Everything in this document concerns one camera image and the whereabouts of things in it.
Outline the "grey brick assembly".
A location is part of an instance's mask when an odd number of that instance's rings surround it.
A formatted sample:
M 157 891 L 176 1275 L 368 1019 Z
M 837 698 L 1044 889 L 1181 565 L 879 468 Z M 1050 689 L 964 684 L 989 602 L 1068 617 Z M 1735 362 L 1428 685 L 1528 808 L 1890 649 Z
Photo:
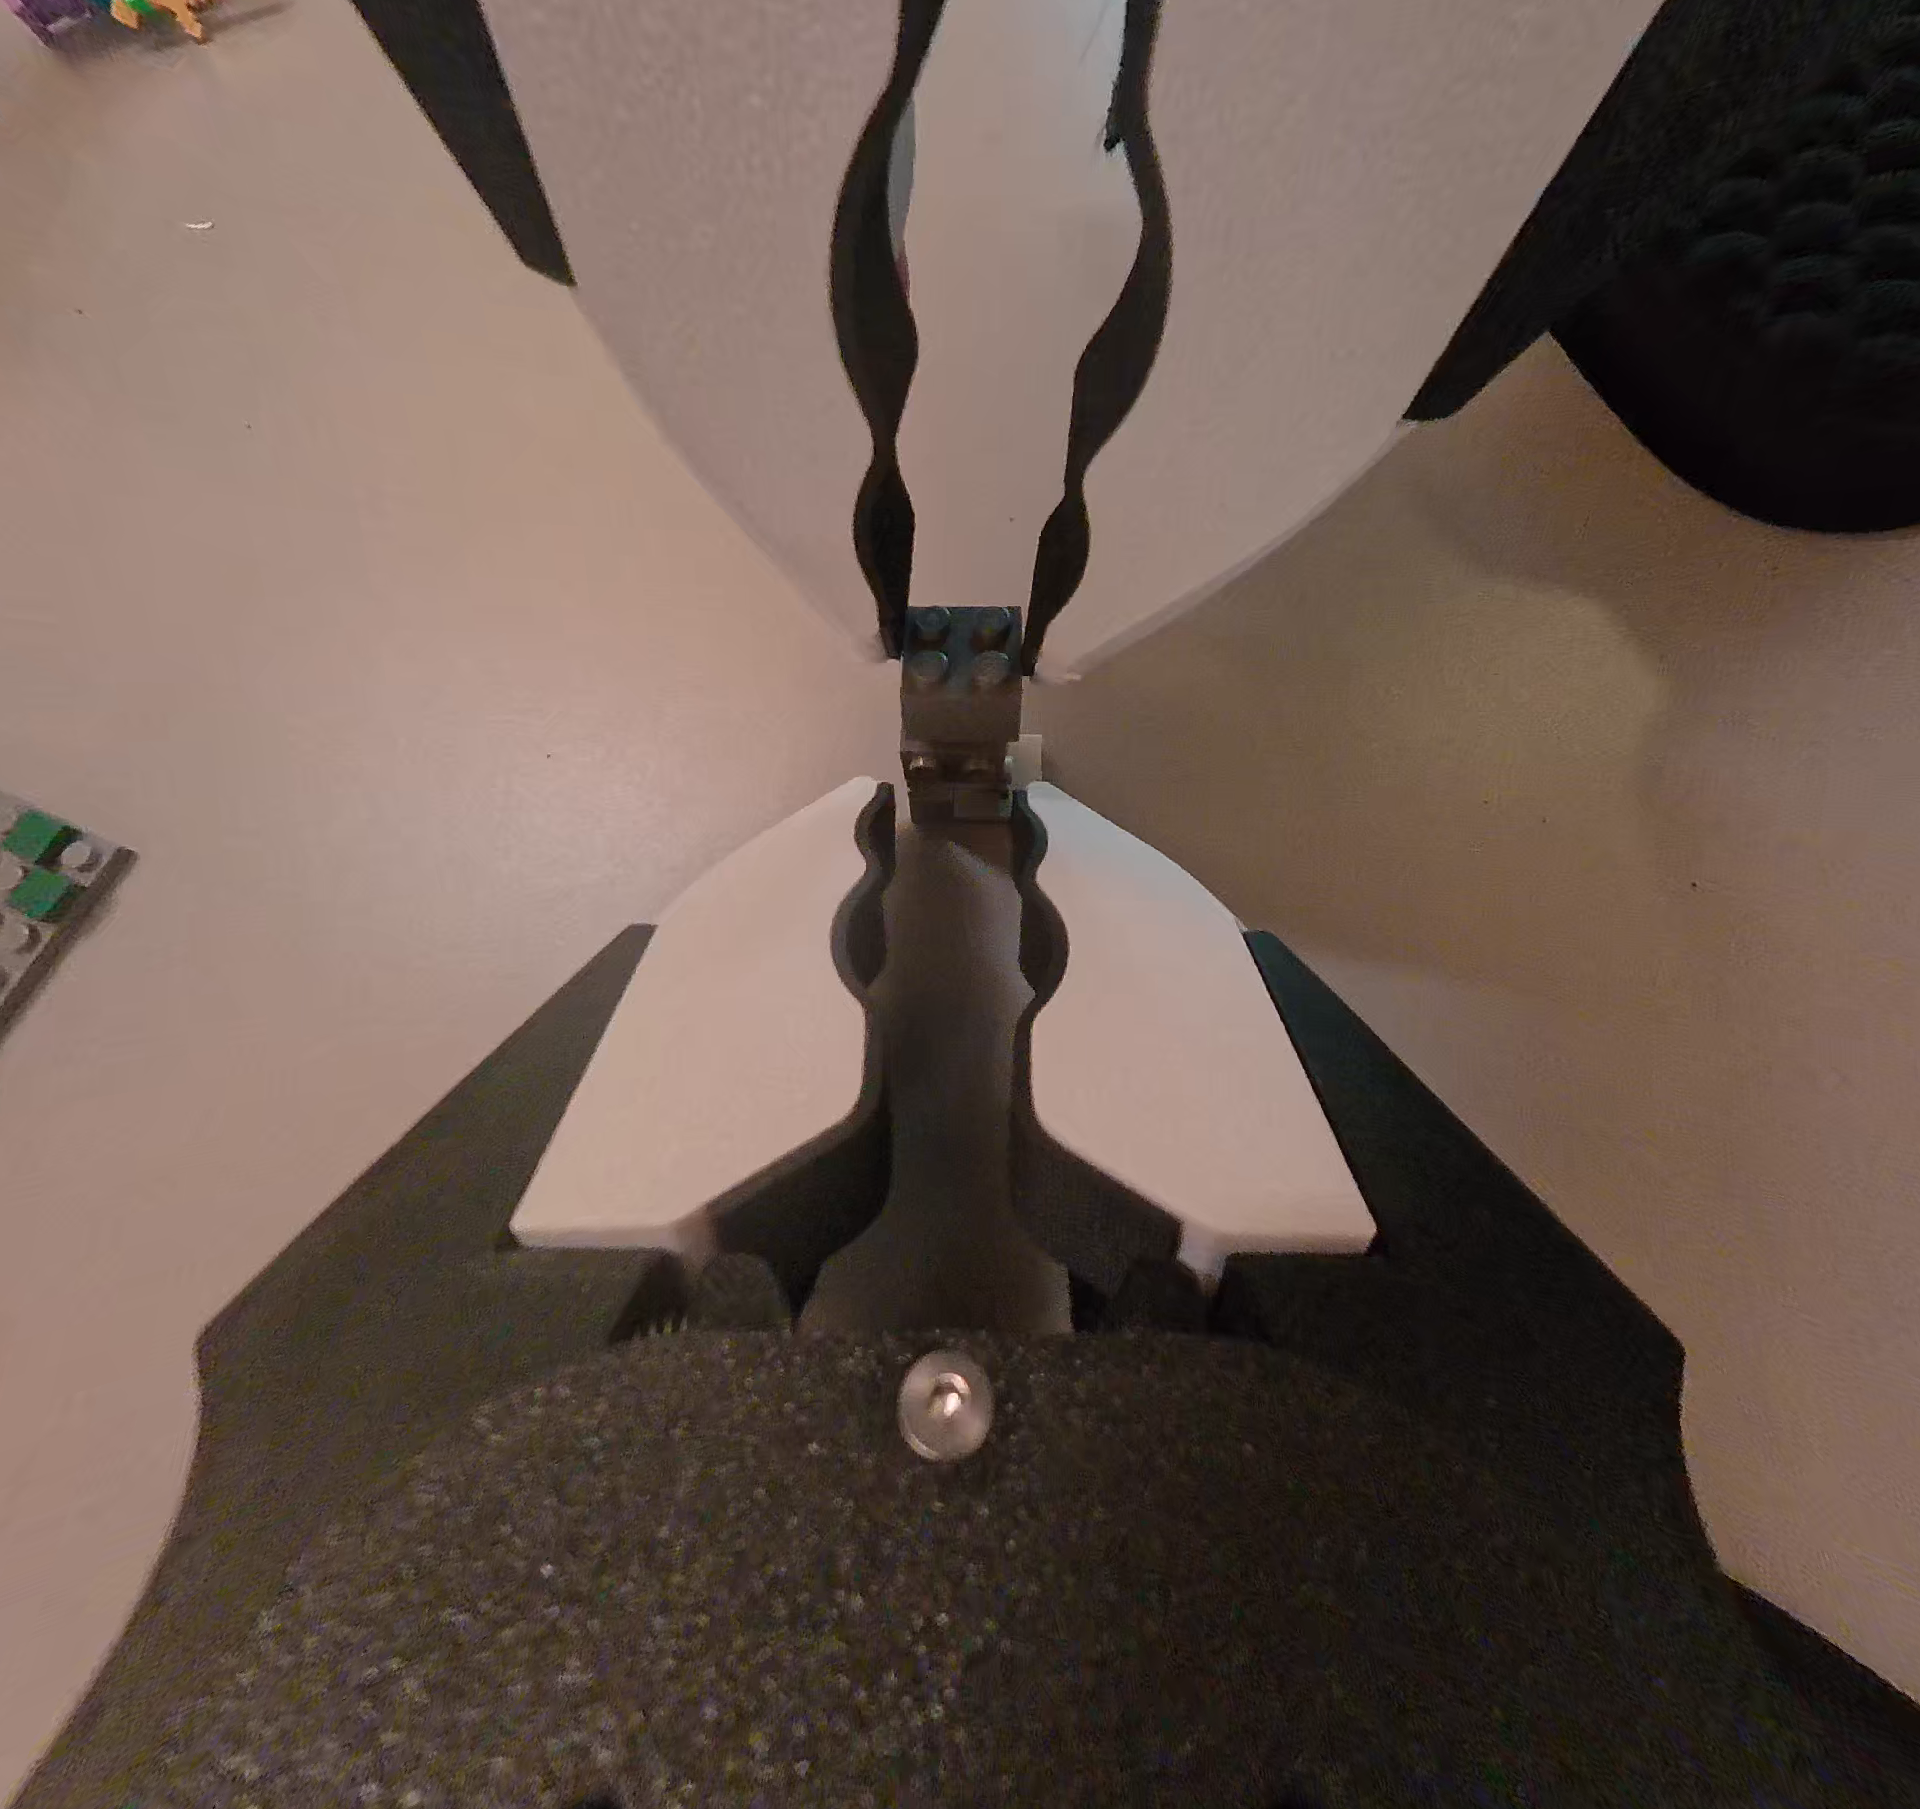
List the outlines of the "grey brick assembly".
M 1024 725 L 1024 628 L 1014 605 L 921 605 L 902 622 L 901 767 L 913 826 L 1006 821 L 1042 777 Z

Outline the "toy brick building model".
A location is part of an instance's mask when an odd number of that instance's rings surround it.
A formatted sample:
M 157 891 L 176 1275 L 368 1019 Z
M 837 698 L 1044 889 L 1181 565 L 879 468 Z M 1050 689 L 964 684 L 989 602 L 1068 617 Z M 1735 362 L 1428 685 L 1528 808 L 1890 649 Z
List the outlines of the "toy brick building model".
M 2 792 L 2 1034 L 34 1006 L 71 944 L 122 885 L 137 855 L 96 830 Z

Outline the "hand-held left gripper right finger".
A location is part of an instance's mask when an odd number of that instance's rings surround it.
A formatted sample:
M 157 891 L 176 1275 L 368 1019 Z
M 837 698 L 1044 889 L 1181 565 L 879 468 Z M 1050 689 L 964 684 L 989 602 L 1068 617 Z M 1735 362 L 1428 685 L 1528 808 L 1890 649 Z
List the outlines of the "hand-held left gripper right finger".
M 1019 820 L 1036 1240 L 1068 1268 L 1368 1253 L 1378 1222 L 1231 908 L 1059 788 Z

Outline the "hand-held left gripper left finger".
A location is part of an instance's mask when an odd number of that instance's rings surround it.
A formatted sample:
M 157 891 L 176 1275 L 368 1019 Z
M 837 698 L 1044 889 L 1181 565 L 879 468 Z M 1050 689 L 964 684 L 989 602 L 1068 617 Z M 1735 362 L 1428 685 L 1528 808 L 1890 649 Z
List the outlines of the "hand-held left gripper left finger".
M 511 1217 L 522 1251 L 717 1254 L 876 1111 L 893 788 L 855 775 L 654 923 Z

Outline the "grey desk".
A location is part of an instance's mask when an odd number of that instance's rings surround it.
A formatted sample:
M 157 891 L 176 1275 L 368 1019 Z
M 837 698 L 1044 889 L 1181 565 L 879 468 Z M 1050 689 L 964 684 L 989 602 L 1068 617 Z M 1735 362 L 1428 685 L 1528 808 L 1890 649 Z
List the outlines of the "grey desk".
M 1721 1556 L 1913 1691 L 1915 538 L 1718 511 L 1542 342 L 1044 729 L 1667 1319 Z M 4 1796 L 205 1322 L 889 755 L 348 0 L 4 23 L 4 786 L 137 855 L 4 1037 Z

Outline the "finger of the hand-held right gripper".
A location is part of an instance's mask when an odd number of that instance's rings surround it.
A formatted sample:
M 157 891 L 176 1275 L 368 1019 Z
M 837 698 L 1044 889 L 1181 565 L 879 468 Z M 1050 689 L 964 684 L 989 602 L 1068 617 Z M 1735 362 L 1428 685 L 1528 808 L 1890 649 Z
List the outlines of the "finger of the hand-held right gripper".
M 1089 463 L 1069 681 L 1351 489 L 1663 0 L 1160 0 L 1170 309 Z
M 898 654 L 898 176 L 947 0 L 478 0 L 600 339 L 728 516 Z

